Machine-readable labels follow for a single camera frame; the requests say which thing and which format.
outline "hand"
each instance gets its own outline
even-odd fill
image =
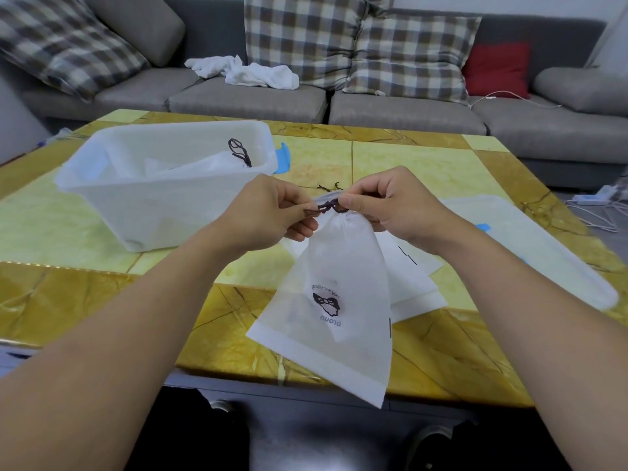
[[[225,240],[242,254],[270,248],[283,237],[295,241],[311,237],[318,222],[305,210],[318,211],[318,206],[299,187],[258,175],[212,225],[221,228]]]
[[[438,201],[406,167],[364,177],[340,196],[339,203],[362,213],[375,231],[388,230],[429,253],[439,254],[440,240],[470,225]]]

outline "person's right arm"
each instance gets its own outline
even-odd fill
[[[451,264],[573,469],[625,468],[628,328],[451,212],[404,167],[361,179],[339,201]]]

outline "checkered cushion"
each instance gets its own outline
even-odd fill
[[[301,84],[342,89],[371,0],[245,0],[249,62],[287,65]],[[372,0],[374,10],[391,0]]]
[[[83,100],[150,66],[78,0],[0,4],[0,53],[46,84]]]
[[[461,69],[481,20],[410,15],[366,18],[343,91],[467,105]]]

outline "person's left arm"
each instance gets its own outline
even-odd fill
[[[260,175],[104,308],[0,380],[0,469],[122,469],[214,279],[317,228],[297,186]]]

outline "person's right hand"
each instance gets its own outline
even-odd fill
[[[401,166],[355,182],[340,196],[339,203],[362,213],[375,231],[388,230],[429,253],[439,254],[441,243],[470,225]]]

